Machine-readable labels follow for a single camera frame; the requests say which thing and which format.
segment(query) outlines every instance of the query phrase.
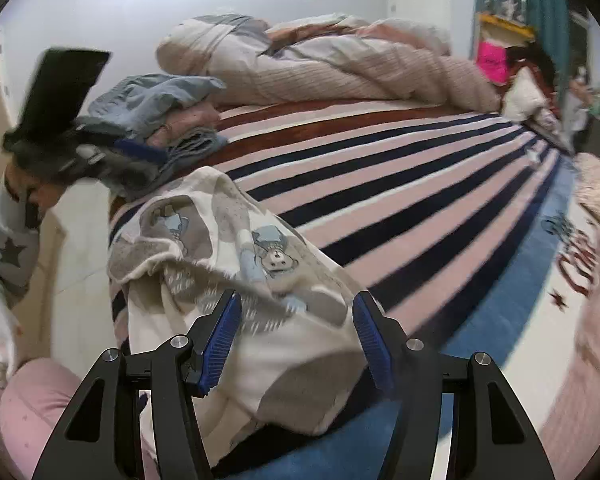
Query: navy stripe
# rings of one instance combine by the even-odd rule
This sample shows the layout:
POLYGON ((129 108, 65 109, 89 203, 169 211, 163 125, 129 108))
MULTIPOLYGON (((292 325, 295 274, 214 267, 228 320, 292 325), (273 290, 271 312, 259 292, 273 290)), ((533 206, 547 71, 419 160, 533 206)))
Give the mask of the navy stripe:
POLYGON ((344 160, 337 164, 332 164, 325 168, 318 168, 316 170, 307 171, 306 173, 297 174, 288 178, 282 178, 274 182, 267 182, 262 186, 255 187, 250 190, 249 194, 255 200, 266 200, 272 196, 291 191, 302 186, 308 186, 321 180, 333 178, 352 171, 362 170, 363 168, 369 168, 376 164, 388 162, 389 160, 395 160, 404 156, 413 155, 413 153, 423 152, 436 148, 438 146, 444 146, 445 144, 451 144, 452 142, 458 142, 458 140, 465 140, 471 137, 477 137, 485 135, 497 130, 502 130, 508 126, 502 124, 490 124, 483 128, 475 130, 467 130, 465 132, 458 132, 456 134, 449 134, 441 137, 431 137, 429 139, 418 140, 405 146, 399 146, 385 152, 373 153, 371 155, 359 156, 351 160, 344 160))
POLYGON ((542 203, 551 189, 558 170, 560 156, 551 172, 539 187, 520 220, 493 252, 491 258, 472 276, 469 282, 440 311, 416 331, 417 337, 442 348, 481 304, 495 282, 507 269, 522 240, 527 236, 542 203))
MULTIPOLYGON (((236 180, 238 178, 257 173, 258 171, 274 168, 275 166, 279 166, 280 164, 297 162, 299 160, 305 160, 306 158, 312 158, 314 156, 325 155, 327 153, 337 152, 346 148, 352 148, 353 146, 363 146, 364 144, 371 144, 372 142, 378 142, 378 140, 390 139, 391 137, 396 137, 411 132, 426 132, 428 130, 438 130, 440 128, 448 128, 450 126, 458 126, 460 124, 470 124, 475 123, 477 121, 483 121, 485 119, 493 119, 495 117, 497 116, 493 114, 483 114, 469 118, 455 119, 452 121, 443 121, 441 123, 418 124, 417 126, 408 126, 406 128, 394 128, 392 130, 385 130, 383 132, 376 132, 374 134, 367 134, 364 136, 354 137, 350 139, 338 140, 336 142, 330 142, 329 144, 314 146, 312 148, 298 150, 297 152, 285 153, 283 155, 272 156, 269 158, 264 158, 263 160, 251 162, 249 164, 241 166, 240 168, 235 168, 234 170, 227 172, 227 176, 232 180, 236 180)), ((328 123, 329 121, 321 121, 317 124, 321 128, 328 129, 326 126, 328 123)))
POLYGON ((526 149, 535 143, 536 140, 535 138, 531 139, 513 152, 495 159, 485 167, 472 173, 466 179, 455 182, 453 185, 381 221, 370 224, 359 231, 332 242, 322 248, 322 252, 343 267, 350 264, 363 254, 409 231, 430 216, 442 211, 456 200, 472 192, 502 168, 508 166, 521 156, 526 156, 526 149))
POLYGON ((390 175, 370 180, 359 184, 358 186, 350 187, 336 193, 329 194, 322 198, 313 200, 303 205, 299 205, 289 211, 280 214, 280 218, 290 224, 292 227, 298 227, 308 222, 311 222, 317 218, 321 218, 328 214, 334 213, 341 209, 344 209, 357 202, 368 200, 376 195, 379 195, 390 189, 404 186, 410 182, 414 182, 419 178, 427 176, 431 173, 435 173, 440 170, 444 170, 449 166, 457 164, 470 156, 477 155, 478 153, 486 152, 493 146, 499 146, 505 144, 510 140, 515 139, 519 134, 525 132, 524 128, 519 128, 510 134, 506 134, 497 139, 489 140, 475 146, 470 146, 464 150, 458 150, 457 152, 449 153, 448 155, 437 158, 425 164, 414 166, 406 170, 392 173, 390 175))
MULTIPOLYGON (((549 150, 548 146, 544 149, 541 160, 546 158, 549 150)), ((408 264, 385 276, 380 282, 370 287, 369 291, 387 310, 413 294, 464 251, 509 205, 516 193, 534 173, 531 168, 522 170, 494 198, 478 209, 457 229, 408 264)))
POLYGON ((119 293, 116 294, 116 297, 113 298, 113 301, 111 301, 111 314, 113 316, 113 322, 116 322, 116 319, 120 315, 120 312, 122 312, 125 308, 125 295, 120 290, 119 293))
POLYGON ((129 346, 129 338, 127 337, 120 345, 122 355, 131 355, 131 346, 129 346))
POLYGON ((142 394, 138 397, 138 413, 144 410, 147 402, 149 401, 149 396, 147 394, 142 394))
POLYGON ((113 243, 114 238, 116 237, 116 235, 118 234, 118 232, 120 231, 120 229, 122 229, 124 227, 124 225, 129 222, 129 220, 131 220, 133 218, 133 216, 140 211, 140 208, 144 205, 144 203, 141 203, 139 205, 135 205, 133 206, 129 211, 126 211, 116 222, 116 224, 113 226, 113 229, 111 230, 111 232, 109 233, 109 245, 111 245, 113 243))

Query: star-print clothing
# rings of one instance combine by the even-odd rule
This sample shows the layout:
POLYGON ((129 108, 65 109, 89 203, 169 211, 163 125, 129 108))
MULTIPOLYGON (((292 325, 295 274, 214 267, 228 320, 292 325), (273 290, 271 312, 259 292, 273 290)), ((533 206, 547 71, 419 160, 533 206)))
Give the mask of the star-print clothing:
POLYGON ((27 225, 27 203, 17 196, 8 189, 3 177, 0 182, 0 396, 23 359, 18 352, 20 326, 10 308, 26 293, 38 260, 39 222, 27 225))

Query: beige blanket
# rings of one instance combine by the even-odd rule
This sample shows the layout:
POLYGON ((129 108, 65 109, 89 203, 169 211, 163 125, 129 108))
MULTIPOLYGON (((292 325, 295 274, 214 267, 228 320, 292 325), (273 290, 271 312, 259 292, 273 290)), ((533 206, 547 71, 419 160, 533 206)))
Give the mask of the beige blanket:
POLYGON ((365 23, 319 16, 267 30, 249 16, 200 16, 175 27, 158 46, 157 59, 173 74, 222 79, 228 88, 219 96, 223 104, 416 98, 498 110, 499 98, 480 69, 441 55, 443 43, 432 41, 426 27, 400 33, 394 23, 395 34, 389 34, 387 23, 365 23), (290 34, 300 41, 289 44, 290 34))

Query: white floor tile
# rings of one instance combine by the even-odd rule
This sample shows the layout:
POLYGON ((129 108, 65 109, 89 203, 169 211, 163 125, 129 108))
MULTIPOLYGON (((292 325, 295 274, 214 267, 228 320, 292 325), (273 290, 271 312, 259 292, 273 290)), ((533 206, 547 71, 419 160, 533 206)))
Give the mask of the white floor tile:
POLYGON ((58 257, 57 293, 107 265, 109 190, 97 182, 79 182, 54 212, 66 232, 58 257))
POLYGON ((29 282, 29 292, 11 309, 22 329, 20 352, 24 358, 48 357, 48 344, 41 337, 47 282, 46 272, 41 267, 36 267, 29 282))
POLYGON ((51 309, 51 357, 84 377, 102 351, 116 346, 106 272, 56 294, 51 309))

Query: yellow shelf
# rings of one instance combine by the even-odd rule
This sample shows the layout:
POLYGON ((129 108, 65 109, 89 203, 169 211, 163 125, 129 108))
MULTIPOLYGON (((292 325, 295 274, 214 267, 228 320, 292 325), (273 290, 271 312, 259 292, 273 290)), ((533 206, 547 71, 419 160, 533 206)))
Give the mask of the yellow shelf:
POLYGON ((504 18, 494 16, 493 14, 487 14, 485 12, 479 12, 478 16, 482 23, 489 23, 495 27, 504 28, 505 30, 523 36, 526 40, 534 40, 536 38, 533 27, 523 27, 517 23, 510 22, 509 20, 505 20, 504 18))

